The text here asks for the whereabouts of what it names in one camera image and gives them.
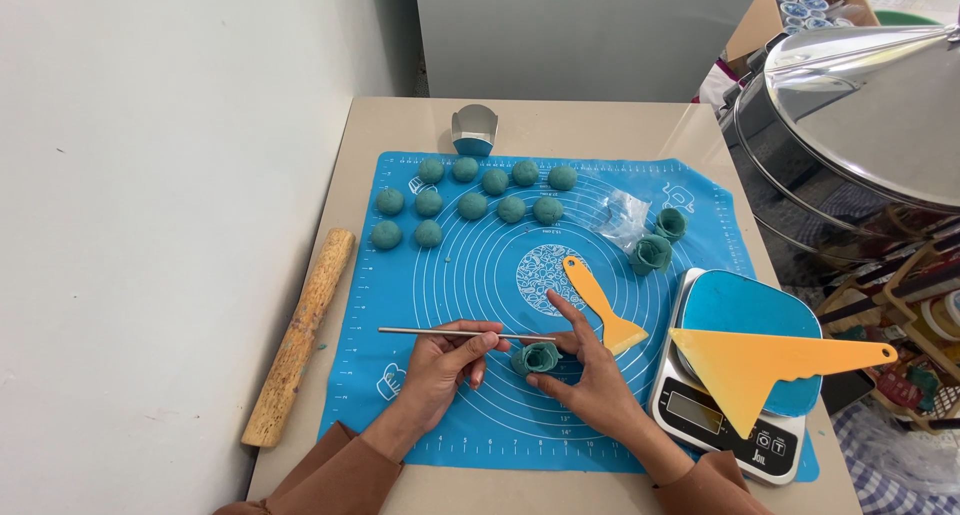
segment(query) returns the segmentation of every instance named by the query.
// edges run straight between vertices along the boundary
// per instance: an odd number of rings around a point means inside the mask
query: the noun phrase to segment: wooden rolling pin
[[[330,228],[319,249],[313,273],[307,279],[293,318],[276,351],[270,373],[263,382],[241,442],[272,448],[281,441],[283,425],[294,405],[300,380],[313,353],[317,328],[333,300],[340,274],[354,250],[356,238],[342,227]]]

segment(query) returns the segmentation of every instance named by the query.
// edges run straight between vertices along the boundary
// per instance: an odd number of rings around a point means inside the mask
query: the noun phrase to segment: orange spatula
[[[832,375],[897,359],[894,347],[879,342],[681,327],[671,327],[670,337],[741,438],[750,436],[776,381]]]
[[[649,337],[649,333],[643,327],[628,322],[614,313],[600,283],[576,256],[567,256],[563,259],[563,271],[570,278],[570,283],[573,288],[576,288],[580,297],[603,320],[603,345],[613,352],[614,356]]]

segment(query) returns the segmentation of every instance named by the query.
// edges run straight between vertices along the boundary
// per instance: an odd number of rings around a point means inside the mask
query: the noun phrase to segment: beige table
[[[454,153],[450,116],[476,101],[455,99],[354,99],[319,223],[318,242],[331,227],[361,234],[377,157],[385,151]],[[677,158],[733,193],[736,219],[757,277],[777,279],[757,225],[707,104],[482,101],[498,116],[494,153],[515,157],[566,157],[654,161]],[[347,264],[341,288],[351,283]],[[283,439],[260,449],[248,497],[267,496],[317,438],[330,367],[348,292],[338,290],[317,335],[317,352],[299,388]],[[807,419],[820,478],[750,490],[774,513],[860,513],[857,496],[822,402]],[[660,513],[645,474],[477,470],[409,465],[390,492],[383,513],[428,515],[560,515]]]

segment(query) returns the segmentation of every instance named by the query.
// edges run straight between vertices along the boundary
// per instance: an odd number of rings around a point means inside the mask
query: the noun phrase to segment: green bowl
[[[940,22],[898,10],[875,10],[881,26],[941,26]]]

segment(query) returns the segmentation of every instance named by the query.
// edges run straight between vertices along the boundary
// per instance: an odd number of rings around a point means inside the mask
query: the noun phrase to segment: brown sleeve
[[[270,496],[214,515],[377,515],[402,468],[338,421]]]
[[[750,496],[733,451],[704,454],[680,479],[654,487],[654,495],[665,515],[772,515]]]

